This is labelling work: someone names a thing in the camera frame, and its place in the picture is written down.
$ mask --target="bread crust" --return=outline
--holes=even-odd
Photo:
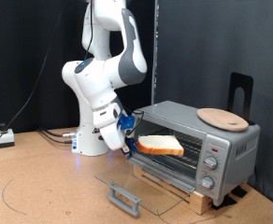
[[[182,156],[184,153],[184,149],[145,147],[142,144],[140,144],[139,142],[137,143],[136,146],[139,151],[144,152],[146,154],[180,155],[180,156]]]

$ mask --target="toaster oven knob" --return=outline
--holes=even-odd
[[[208,157],[204,159],[204,164],[206,164],[206,166],[211,170],[214,170],[218,166],[218,162],[214,157]]]
[[[200,185],[206,189],[212,189],[214,186],[213,180],[209,176],[205,176],[200,180]]]

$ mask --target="wooden pallet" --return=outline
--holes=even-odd
[[[189,193],[187,190],[180,189],[174,186],[167,180],[154,175],[139,166],[134,165],[134,176],[147,184],[159,189],[169,197],[196,212],[198,215],[204,214],[211,207],[212,199],[208,196],[204,196],[196,191]]]

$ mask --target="blue light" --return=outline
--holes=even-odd
[[[77,155],[77,162],[76,162],[77,171],[80,171],[80,156]]]

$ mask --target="toaster oven control panel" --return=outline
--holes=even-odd
[[[197,188],[213,199],[217,199],[223,179],[225,154],[229,148],[226,141],[210,136],[201,151],[201,165],[198,166]]]

